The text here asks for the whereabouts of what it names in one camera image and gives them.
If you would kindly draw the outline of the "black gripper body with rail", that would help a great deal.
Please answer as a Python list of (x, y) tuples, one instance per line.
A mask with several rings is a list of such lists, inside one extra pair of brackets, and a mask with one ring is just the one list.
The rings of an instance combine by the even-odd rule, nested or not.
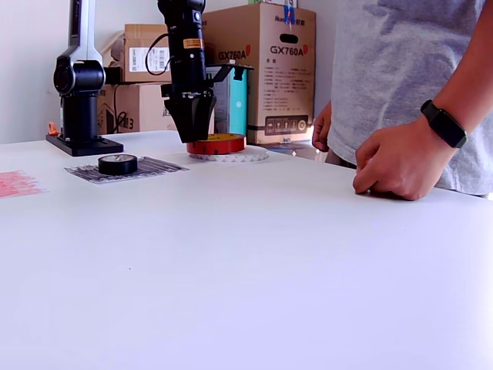
[(210, 79), (194, 81), (187, 84), (169, 82), (160, 86), (164, 99), (193, 99), (196, 97), (213, 98), (213, 84)]

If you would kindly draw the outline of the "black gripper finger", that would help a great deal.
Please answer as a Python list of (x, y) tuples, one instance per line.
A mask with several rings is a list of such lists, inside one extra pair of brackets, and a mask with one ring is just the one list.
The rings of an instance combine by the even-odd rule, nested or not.
[(164, 106), (173, 118), (181, 142), (194, 142), (193, 101), (189, 98), (166, 99)]
[(214, 95), (201, 95), (193, 99), (193, 141), (208, 139), (210, 120), (215, 105)]

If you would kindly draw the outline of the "person right hand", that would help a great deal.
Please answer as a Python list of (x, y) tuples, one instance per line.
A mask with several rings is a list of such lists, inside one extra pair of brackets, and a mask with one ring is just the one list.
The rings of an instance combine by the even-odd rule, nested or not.
[(327, 153), (328, 146), (328, 133), (331, 126), (332, 106), (329, 102), (320, 112), (318, 117), (314, 121), (314, 132), (312, 135), (312, 145), (315, 149), (322, 153)]

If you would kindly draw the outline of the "person left hand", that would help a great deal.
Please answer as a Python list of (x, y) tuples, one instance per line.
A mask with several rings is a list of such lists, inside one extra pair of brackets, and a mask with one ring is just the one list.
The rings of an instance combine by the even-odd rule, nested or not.
[(356, 150), (353, 187), (357, 193), (392, 193), (419, 200), (436, 185), (455, 153), (423, 116), (379, 129)]

